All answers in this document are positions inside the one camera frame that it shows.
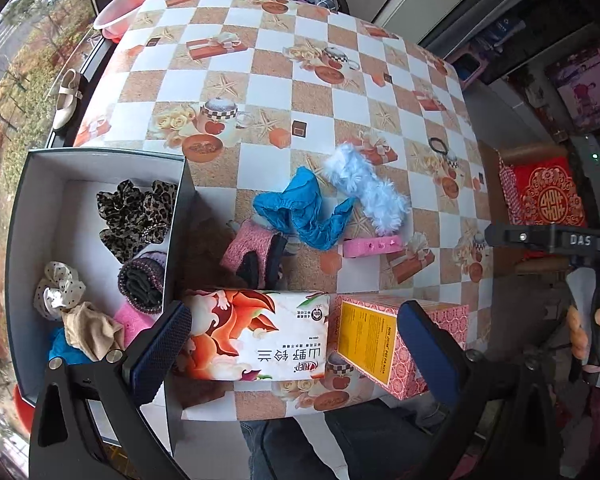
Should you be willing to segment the person right hand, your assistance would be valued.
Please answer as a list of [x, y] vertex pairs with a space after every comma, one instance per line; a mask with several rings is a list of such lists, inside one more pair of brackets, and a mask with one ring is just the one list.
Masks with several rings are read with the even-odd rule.
[[[600, 326], [600, 310], [595, 313], [595, 322]], [[580, 359], [585, 359], [588, 351], [588, 335], [582, 327], [580, 314], [575, 306], [571, 306], [567, 314], [567, 324], [570, 333], [572, 354]]]

